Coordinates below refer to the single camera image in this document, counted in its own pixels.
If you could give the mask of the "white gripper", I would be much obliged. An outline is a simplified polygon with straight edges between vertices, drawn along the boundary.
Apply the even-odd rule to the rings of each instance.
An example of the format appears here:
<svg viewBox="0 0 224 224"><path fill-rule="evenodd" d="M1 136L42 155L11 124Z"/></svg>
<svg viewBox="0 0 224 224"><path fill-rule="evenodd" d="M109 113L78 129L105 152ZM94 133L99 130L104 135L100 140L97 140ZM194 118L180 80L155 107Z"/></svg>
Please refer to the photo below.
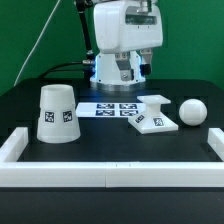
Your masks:
<svg viewBox="0 0 224 224"><path fill-rule="evenodd" d="M115 54L122 81L134 79L128 51L140 50L140 72L152 71L152 50L163 42L161 14L157 0L106 1L94 7L94 28L97 46L103 54Z"/></svg>

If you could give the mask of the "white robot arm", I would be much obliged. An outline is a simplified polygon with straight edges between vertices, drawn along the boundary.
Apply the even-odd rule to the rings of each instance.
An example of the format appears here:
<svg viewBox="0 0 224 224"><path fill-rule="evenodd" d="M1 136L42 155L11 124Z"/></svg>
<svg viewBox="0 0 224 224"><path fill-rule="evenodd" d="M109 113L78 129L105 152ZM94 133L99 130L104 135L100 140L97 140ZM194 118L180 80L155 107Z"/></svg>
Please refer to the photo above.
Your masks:
<svg viewBox="0 0 224 224"><path fill-rule="evenodd" d="M163 43L158 0L99 0L93 12L96 43L91 86L108 91L143 87L152 49Z"/></svg>

